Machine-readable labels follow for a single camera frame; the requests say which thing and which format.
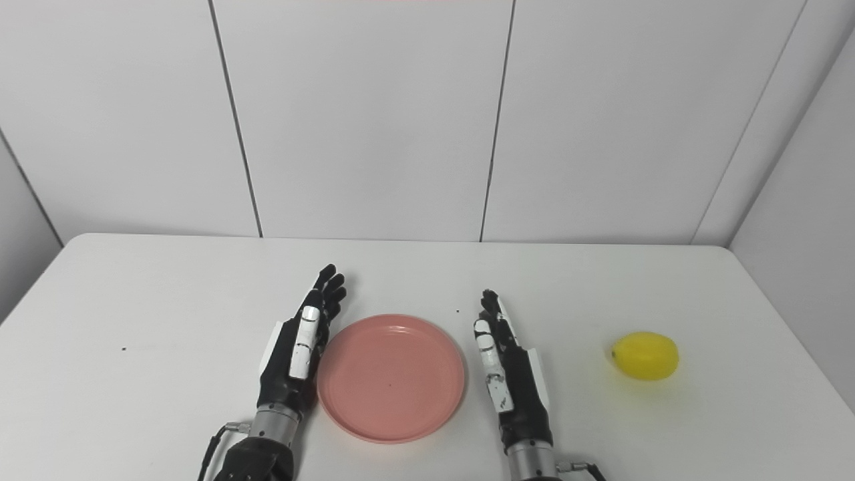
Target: yellow lemon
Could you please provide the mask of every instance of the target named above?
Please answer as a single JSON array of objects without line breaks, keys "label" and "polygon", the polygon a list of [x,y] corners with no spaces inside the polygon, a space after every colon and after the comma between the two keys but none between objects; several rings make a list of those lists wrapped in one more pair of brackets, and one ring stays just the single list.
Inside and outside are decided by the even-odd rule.
[{"label": "yellow lemon", "polygon": [[611,347],[611,357],[627,376],[646,381],[665,379],[680,362],[677,345],[655,332],[634,332]]}]

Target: white table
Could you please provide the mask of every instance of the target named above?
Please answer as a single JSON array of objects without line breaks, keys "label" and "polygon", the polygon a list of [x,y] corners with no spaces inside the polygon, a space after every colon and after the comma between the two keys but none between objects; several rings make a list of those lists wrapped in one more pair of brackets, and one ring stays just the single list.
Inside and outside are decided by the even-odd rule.
[{"label": "white table", "polygon": [[[425,318],[469,378],[454,417],[416,442],[363,442],[315,410],[299,479],[508,478],[472,336],[483,288],[541,352],[558,453],[610,481],[855,473],[855,416],[720,248],[84,235],[0,325],[0,477],[195,479],[214,431],[251,419],[273,323],[328,262],[350,293],[335,330]],[[675,339],[672,378],[613,367],[609,346],[633,330]]]}]

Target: robotic hand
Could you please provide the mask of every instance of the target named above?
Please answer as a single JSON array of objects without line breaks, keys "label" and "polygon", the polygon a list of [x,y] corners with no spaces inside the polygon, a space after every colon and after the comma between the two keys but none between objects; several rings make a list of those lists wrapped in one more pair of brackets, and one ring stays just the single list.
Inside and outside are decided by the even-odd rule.
[{"label": "robotic hand", "polygon": [[534,349],[523,349],[498,295],[485,290],[484,311],[475,321],[475,340],[486,371],[486,386],[498,414],[512,481],[558,481],[559,472],[586,470],[605,481],[591,463],[556,463],[549,429],[549,397]]},{"label": "robotic hand", "polygon": [[[249,436],[226,452],[215,481],[293,480],[291,442],[300,421],[315,404],[315,374],[329,340],[330,321],[341,311],[339,303],[347,294],[344,283],[345,277],[336,274],[334,265],[328,265],[297,314],[276,323],[262,358],[261,390]],[[204,478],[219,436],[246,427],[229,423],[211,439],[199,481]]]}]

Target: black cable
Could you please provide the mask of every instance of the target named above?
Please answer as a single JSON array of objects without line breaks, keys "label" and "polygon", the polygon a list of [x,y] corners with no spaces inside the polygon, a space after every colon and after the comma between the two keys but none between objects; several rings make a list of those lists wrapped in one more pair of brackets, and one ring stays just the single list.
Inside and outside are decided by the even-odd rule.
[{"label": "black cable", "polygon": [[605,476],[603,476],[603,473],[599,471],[597,465],[588,463],[586,469],[591,474],[591,478],[594,478],[597,481],[605,481]]},{"label": "black cable", "polygon": [[205,456],[202,458],[202,469],[199,470],[199,478],[198,481],[205,480],[205,473],[208,472],[208,465],[211,464],[211,460],[214,459],[214,453],[216,452],[216,447],[220,444],[220,440],[222,439],[222,435],[226,434],[226,426],[223,425],[219,431],[216,432],[215,435],[211,437],[211,440],[208,442],[208,449],[205,450]]}]

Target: pink plate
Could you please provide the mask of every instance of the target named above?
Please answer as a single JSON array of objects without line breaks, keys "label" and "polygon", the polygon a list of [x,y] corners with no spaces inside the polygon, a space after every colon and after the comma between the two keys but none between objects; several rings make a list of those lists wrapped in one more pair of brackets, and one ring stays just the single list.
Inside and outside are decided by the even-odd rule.
[{"label": "pink plate", "polygon": [[321,405],[345,431],[407,442],[436,431],[463,395],[454,342],[419,318],[382,314],[344,328],[318,368]]}]

